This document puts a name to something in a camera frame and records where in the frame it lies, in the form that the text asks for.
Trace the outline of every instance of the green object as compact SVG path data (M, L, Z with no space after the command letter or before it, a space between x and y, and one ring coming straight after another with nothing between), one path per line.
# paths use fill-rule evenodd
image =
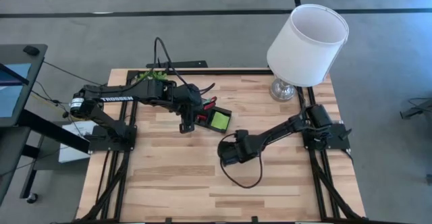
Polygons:
M228 122L230 117L220 112L216 112L211 121L211 126L220 130L226 130L228 128Z
M148 79L157 79L157 80L166 80L167 79L167 74L163 73L163 72L154 72L154 71L150 73L150 71L148 71L148 72L145 72L144 74L140 74L138 76L138 81L142 80L142 79L145 79L145 78L148 78Z

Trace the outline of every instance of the butcher block tabletop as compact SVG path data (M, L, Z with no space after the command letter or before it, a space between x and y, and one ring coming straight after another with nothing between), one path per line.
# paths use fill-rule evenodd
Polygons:
M128 69L113 69L109 85L124 85L127 74ZM216 96L218 107L232 111L226 134L239 129L260 134L300 110L297 96L286 103L270 97L269 87L274 80L270 74L201 74L183 78L201 89L216 83L203 97ZM176 76L167 79L182 84ZM330 78L313 89L317 103L325 106L332 119L340 119ZM126 115L130 114L130 105ZM121 103L105 103L105 112L118 119L120 107ZM130 155L121 222L163 222L166 217L172 217L173 222L250 221L252 216L259 221L320 220L310 159L300 134L268 146L263 152L261 183L243 189L226 178L219 166L217 145L225 134L197 125L193 132L181 134L179 123L180 116L162 107L138 104L138 135ZM105 154L91 155L77 218L95 204ZM336 190L356 213L364 216L351 160L340 150L328 150L327 154ZM105 180L109 163L108 159ZM255 158L245 164L230 165L226 171L241 184L250 185L259 177L259 161ZM324 187L323 193L327 215L331 216ZM113 216L116 196L117 190L111 197L108 218Z

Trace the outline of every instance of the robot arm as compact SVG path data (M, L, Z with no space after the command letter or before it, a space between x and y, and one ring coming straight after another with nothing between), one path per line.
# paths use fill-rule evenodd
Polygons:
M193 84L177 86L169 80L141 80L129 86L85 85L74 94L70 113L80 119L89 119L104 128L111 138L127 137L128 126L112 119L99 103L138 101L145 105L161 106L180 115L180 133L194 130L196 112L203 107L199 89Z
M330 134L329 127L333 124L323 105L312 105L291 116L287 121L259 135L249 135L247 130L237 130L235 142L221 141L217 154L223 166L234 163L245 163L258 157L269 144L297 132L310 132L317 142L325 141Z

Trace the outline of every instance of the red object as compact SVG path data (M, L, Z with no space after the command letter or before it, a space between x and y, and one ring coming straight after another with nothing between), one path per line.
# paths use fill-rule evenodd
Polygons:
M198 120L207 120L207 116L205 115L197 115Z
M211 109L211 108L214 107L215 105L216 105L215 102L212 102L212 103L206 104L206 105L204 106L204 110Z
M216 102L216 100L217 100L217 97L214 96L214 97L212 97L212 98L210 99L210 103L214 103L214 102Z

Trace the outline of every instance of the white lamp shade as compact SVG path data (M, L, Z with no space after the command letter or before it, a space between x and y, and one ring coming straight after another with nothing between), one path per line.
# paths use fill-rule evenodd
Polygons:
M301 5L267 51L267 63L281 80L295 86L321 83L348 38L348 25L321 5Z

